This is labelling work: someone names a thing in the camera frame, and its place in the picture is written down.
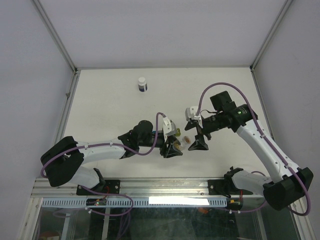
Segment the clear jar lid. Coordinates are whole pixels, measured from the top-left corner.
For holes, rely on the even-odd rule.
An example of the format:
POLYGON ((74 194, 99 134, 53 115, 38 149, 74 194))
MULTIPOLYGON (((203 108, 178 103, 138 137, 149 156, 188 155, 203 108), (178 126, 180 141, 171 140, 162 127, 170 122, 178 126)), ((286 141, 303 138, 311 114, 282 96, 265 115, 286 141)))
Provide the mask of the clear jar lid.
POLYGON ((191 139, 188 136, 183 136, 182 137, 182 142, 184 145, 190 145, 191 144, 191 139))

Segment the weekly pill organizer strip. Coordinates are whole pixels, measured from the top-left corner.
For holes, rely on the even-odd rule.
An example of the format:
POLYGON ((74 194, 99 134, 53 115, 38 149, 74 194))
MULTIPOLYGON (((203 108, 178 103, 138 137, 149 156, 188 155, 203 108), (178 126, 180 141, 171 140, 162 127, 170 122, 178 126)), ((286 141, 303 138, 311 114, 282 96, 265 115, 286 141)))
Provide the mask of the weekly pill organizer strip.
POLYGON ((181 130, 179 128, 176 129, 176 133, 174 134, 176 137, 181 136, 181 130))

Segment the clear jar orange pills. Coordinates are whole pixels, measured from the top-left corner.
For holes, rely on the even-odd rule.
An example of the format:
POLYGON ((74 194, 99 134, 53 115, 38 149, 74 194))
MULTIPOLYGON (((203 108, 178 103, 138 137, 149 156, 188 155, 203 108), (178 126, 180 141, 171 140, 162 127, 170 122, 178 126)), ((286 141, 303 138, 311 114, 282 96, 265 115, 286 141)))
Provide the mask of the clear jar orange pills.
POLYGON ((185 147, 185 144, 178 139, 173 142, 173 148, 177 151, 183 151, 185 147))

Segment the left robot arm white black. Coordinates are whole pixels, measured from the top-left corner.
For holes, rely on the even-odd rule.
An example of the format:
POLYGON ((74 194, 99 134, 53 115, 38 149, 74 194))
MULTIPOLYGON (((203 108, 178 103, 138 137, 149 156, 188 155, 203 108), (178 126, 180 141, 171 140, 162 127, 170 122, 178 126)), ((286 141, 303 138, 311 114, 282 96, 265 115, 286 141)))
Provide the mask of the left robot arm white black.
POLYGON ((103 142, 79 142, 66 136, 41 156, 41 176, 48 179, 53 188, 72 183, 97 195, 105 191, 107 184, 99 169, 86 168, 85 164, 141 155, 141 147, 157 148, 165 159, 182 156, 182 151, 174 146, 176 140, 173 122, 165 124, 162 130, 153 130, 153 124, 148 120, 142 120, 127 133, 103 142))

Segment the white blue pill bottle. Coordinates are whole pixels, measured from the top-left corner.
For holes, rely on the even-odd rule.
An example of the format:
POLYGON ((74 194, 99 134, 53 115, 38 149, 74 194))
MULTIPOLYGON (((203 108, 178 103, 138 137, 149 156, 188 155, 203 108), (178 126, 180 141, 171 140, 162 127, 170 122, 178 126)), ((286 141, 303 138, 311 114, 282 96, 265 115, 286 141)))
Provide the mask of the white blue pill bottle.
POLYGON ((146 92, 148 90, 147 80, 145 77, 138 78, 138 89, 140 92, 146 92))

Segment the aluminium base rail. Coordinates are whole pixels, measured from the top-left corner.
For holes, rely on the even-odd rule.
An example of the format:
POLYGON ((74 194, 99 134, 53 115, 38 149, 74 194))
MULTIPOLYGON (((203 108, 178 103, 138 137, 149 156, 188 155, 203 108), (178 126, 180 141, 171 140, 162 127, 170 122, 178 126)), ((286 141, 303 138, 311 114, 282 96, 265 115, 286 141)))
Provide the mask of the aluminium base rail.
MULTIPOLYGON (((108 177, 107 182, 116 181, 108 190, 131 198, 148 197, 190 197, 206 198, 224 196, 216 191, 216 182, 221 177, 190 177, 190 178, 120 178, 108 177)), ((77 198, 77 184, 66 183, 58 187, 51 187, 45 178, 37 178, 34 182, 32 198, 77 198)))

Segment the left aluminium frame post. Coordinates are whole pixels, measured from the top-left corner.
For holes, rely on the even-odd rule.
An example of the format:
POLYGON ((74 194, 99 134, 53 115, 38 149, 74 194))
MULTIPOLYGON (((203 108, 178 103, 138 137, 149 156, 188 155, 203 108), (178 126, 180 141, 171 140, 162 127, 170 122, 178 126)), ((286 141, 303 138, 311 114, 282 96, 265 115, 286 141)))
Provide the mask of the left aluminium frame post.
POLYGON ((54 27, 49 15, 47 14, 43 4, 40 0, 31 0, 32 5, 34 6, 36 12, 38 13, 40 19, 42 20, 44 26, 46 27, 49 35, 54 41, 57 49, 61 53, 63 59, 67 63, 68 67, 73 73, 76 73, 78 68, 76 67, 74 61, 72 60, 70 54, 68 53, 63 41, 61 40, 56 28, 54 27))

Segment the aluminium frame post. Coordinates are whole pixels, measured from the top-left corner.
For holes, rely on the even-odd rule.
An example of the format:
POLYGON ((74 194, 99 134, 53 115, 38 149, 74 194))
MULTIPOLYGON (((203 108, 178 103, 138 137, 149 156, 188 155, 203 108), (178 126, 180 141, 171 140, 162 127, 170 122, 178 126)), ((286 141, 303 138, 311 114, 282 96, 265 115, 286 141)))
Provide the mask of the aluminium frame post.
POLYGON ((47 14, 43 4, 40 0, 31 0, 32 5, 34 6, 36 12, 38 13, 40 19, 42 20, 44 26, 46 27, 49 35, 54 41, 57 49, 61 53, 63 59, 67 63, 68 67, 73 73, 76 73, 78 68, 76 67, 74 61, 72 60, 70 54, 68 53, 63 41, 61 40, 56 28, 54 27, 49 15, 47 14))
POLYGON ((269 29, 266 37, 263 40, 262 45, 260 46, 252 64, 250 65, 250 70, 254 71, 255 68, 257 67, 258 63, 260 62, 260 60, 262 59, 265 51, 267 50, 267 47, 269 46, 269 44, 271 43, 273 37, 275 36, 278 28, 280 27, 281 23, 283 22, 283 20, 285 19, 288 11, 290 10, 291 6, 293 5, 295 1, 294 0, 285 0, 279 13, 277 14, 275 20, 273 21, 271 28, 269 29))

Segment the right aluminium frame post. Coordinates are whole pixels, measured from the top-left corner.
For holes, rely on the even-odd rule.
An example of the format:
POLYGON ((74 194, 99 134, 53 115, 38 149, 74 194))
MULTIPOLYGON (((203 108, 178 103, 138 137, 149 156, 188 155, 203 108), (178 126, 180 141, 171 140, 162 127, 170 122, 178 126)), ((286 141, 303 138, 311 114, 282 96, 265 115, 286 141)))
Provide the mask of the right aluminium frame post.
POLYGON ((293 5, 295 1, 294 0, 285 0, 279 13, 277 14, 275 20, 273 21, 271 28, 269 29, 266 37, 263 40, 262 45, 260 46, 252 64, 250 65, 250 70, 254 71, 255 68, 257 67, 258 63, 260 62, 260 60, 262 59, 265 51, 267 50, 267 47, 269 46, 269 44, 271 43, 273 37, 275 36, 278 28, 280 27, 281 23, 283 22, 283 20, 285 19, 288 11, 290 10, 291 6, 293 5))

